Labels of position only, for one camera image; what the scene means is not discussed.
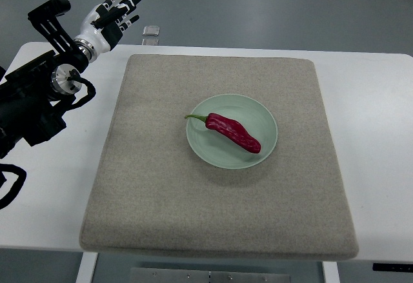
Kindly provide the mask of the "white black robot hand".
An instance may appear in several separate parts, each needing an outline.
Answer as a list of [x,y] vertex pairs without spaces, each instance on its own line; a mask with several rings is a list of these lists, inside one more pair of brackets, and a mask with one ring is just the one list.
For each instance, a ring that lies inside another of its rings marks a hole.
[[113,50],[124,32],[139,19],[135,14],[142,0],[104,0],[85,17],[75,44],[89,63]]

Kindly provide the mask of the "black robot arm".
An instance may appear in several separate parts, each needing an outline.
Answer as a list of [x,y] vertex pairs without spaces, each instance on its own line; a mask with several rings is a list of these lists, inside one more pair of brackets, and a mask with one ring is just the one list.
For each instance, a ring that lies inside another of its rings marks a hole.
[[53,50],[2,76],[1,157],[21,139],[30,146],[49,141],[66,128],[64,113],[96,94],[80,76],[89,64],[89,52],[81,51],[57,20],[70,8],[68,0],[49,0],[28,13]]

